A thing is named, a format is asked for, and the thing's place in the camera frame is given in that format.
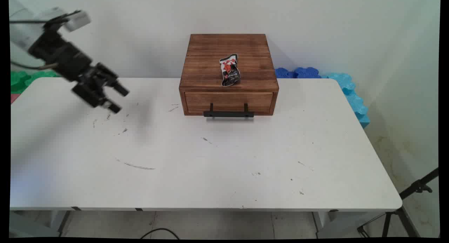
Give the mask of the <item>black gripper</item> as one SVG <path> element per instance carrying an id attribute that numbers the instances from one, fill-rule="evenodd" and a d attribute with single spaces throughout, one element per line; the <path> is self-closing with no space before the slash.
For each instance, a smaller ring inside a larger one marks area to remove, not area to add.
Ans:
<path id="1" fill-rule="evenodd" d="M 58 31 L 44 30 L 28 53 L 47 65 L 56 64 L 53 70 L 70 82 L 78 81 L 79 75 L 89 69 L 89 82 L 77 83 L 72 92 L 93 108 L 103 107 L 114 114 L 121 111 L 122 107 L 109 99 L 104 91 L 104 87 L 110 87 L 123 97 L 128 95 L 129 90 L 119 82 L 118 75 L 102 63 L 91 66 L 92 59 L 64 40 Z"/>

